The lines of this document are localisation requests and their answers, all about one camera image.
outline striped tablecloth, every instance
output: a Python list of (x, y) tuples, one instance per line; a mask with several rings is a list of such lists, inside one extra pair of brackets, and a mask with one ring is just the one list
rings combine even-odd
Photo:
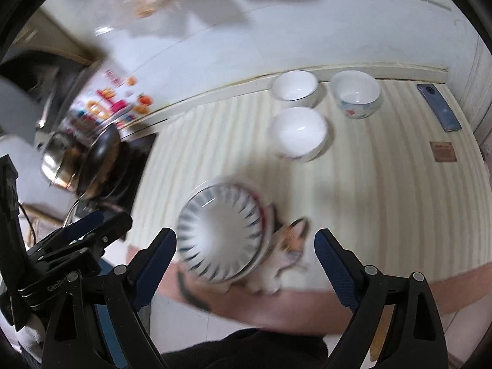
[[(286, 222), (311, 221), (303, 257), (309, 270), (286, 271), (283, 287), (330, 288), (312, 247), (323, 227), (362, 263), (390, 275), (421, 271), (437, 281), (488, 263), (489, 174), (456, 100), (438, 85), (463, 126), (446, 133), (417, 82), (379, 83), (382, 108), (363, 120), (346, 118), (326, 93), (316, 109), (327, 117), (334, 142), (308, 163), (272, 155), (266, 129), (280, 105), (267, 91), (201, 105), (170, 120), (148, 160), (129, 243), (145, 248), (162, 227), (175, 227), (200, 183), (239, 175), (274, 201)], [(435, 162), (430, 141), (452, 142), (458, 161)]]

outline gas stove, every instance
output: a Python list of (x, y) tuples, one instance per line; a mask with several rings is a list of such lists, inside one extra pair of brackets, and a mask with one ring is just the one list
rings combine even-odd
[(93, 200), (80, 202), (76, 215), (83, 218), (101, 210), (106, 219), (117, 212), (131, 213), (138, 186), (157, 133), (132, 141), (122, 141), (114, 169), (100, 193)]

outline smartphone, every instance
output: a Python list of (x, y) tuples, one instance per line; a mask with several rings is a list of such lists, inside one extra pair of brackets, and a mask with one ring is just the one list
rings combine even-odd
[(430, 105), (444, 131), (453, 132), (455, 130), (461, 130), (461, 124), (459, 124), (453, 110), (449, 107), (444, 97), (434, 85), (423, 83), (417, 85), (417, 88)]

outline countertop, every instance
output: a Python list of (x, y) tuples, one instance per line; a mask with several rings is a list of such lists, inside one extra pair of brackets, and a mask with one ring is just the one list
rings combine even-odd
[[(490, 292), (492, 286), (478, 287), (485, 278), (492, 279), (487, 265), (492, 236), (489, 173), (463, 112), (448, 88), (437, 85), (463, 126), (461, 131), (446, 133), (417, 90), (417, 82), (379, 83), (382, 108), (363, 120), (346, 118), (325, 93), (316, 109), (328, 119), (334, 142), (308, 163), (272, 155), (266, 128), (280, 104), (268, 91), (200, 105), (169, 120), (156, 140), (135, 200), (130, 255), (147, 247), (162, 227), (176, 227), (179, 211), (196, 186), (232, 175), (256, 185), (267, 200), (275, 202), (285, 222), (301, 216), (310, 221), (302, 262), (308, 270), (282, 274), (283, 290), (270, 298), (286, 307), (276, 305), (277, 315), (271, 317), (282, 316), (282, 311), (292, 316), (301, 308), (300, 300), (331, 304), (326, 298), (331, 301), (333, 291), (312, 244), (316, 231), (324, 227), (364, 264), (388, 275), (424, 273), (434, 283), (434, 296), (444, 313)], [(430, 141), (450, 141), (458, 161), (435, 162)], [(176, 295), (177, 268), (168, 272), (160, 291), (189, 301)], [(462, 293), (456, 290), (460, 285)], [(281, 325), (281, 318), (269, 319), (267, 312), (244, 315), (237, 302), (232, 309), (233, 295), (242, 291), (227, 293), (230, 304), (197, 293), (210, 310), (223, 316), (277, 330), (298, 330)], [(264, 309), (273, 307), (268, 297), (257, 296)], [(243, 298), (244, 304), (255, 303), (252, 298)], [(294, 300), (297, 306), (287, 306)], [(331, 306), (339, 309), (336, 303)], [(322, 313), (326, 307), (317, 309)], [(341, 317), (346, 320), (349, 315)], [(333, 321), (323, 321), (319, 315), (318, 324), (313, 322), (316, 331), (329, 330), (326, 327), (331, 325)]]

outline white bowl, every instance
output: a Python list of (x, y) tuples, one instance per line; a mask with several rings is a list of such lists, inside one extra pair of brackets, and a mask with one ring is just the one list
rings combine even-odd
[(311, 72), (290, 71), (274, 80), (272, 93), (285, 108), (312, 107), (318, 96), (318, 85), (318, 79)]
[[(254, 185), (249, 181), (247, 181), (245, 178), (230, 177), (230, 176), (215, 177), (211, 180), (203, 182), (201, 185), (196, 187), (193, 190), (193, 192), (191, 192), (188, 200), (191, 200), (195, 195), (205, 190), (206, 188), (210, 188), (212, 186), (217, 186), (217, 185), (224, 185), (225, 183), (230, 186), (235, 186), (247, 190), (248, 193), (254, 198), (254, 200), (256, 201), (257, 205), (260, 208), (260, 216), (262, 217), (263, 237), (262, 240), (260, 241), (260, 247), (255, 257), (250, 261), (250, 263), (248, 263), (236, 275), (229, 277), (224, 281), (222, 281), (220, 277), (214, 279), (211, 283), (215, 283), (215, 284), (230, 284), (238, 280), (241, 280), (247, 275), (249, 275), (261, 263), (261, 261), (265, 258), (265, 256), (269, 252), (270, 245), (272, 242), (272, 234), (274, 233), (274, 225), (275, 225), (273, 208), (272, 205), (270, 205), (271, 200), (269, 199), (265, 200), (265, 194), (264, 193), (260, 194), (257, 191), (256, 187), (254, 187)], [(197, 279), (204, 283), (210, 282), (206, 276), (197, 276)]]
[(276, 155), (306, 162), (323, 149), (328, 124), (314, 109), (294, 107), (283, 110), (272, 120), (268, 136)]
[(330, 81), (338, 107), (352, 119), (375, 113), (382, 104), (381, 87), (375, 78), (360, 71), (338, 72)]
[(188, 270), (203, 280), (230, 280), (257, 256), (263, 221), (248, 190), (229, 183), (207, 187), (181, 210), (178, 251)]

